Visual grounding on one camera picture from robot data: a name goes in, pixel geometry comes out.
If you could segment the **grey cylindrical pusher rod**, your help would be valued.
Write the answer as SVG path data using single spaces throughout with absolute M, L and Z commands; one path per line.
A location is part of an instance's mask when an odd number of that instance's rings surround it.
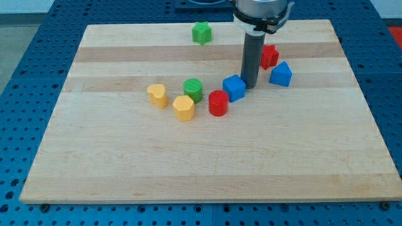
M 241 79 L 246 89 L 256 86 L 265 35 L 252 36 L 245 34 L 242 53 Z

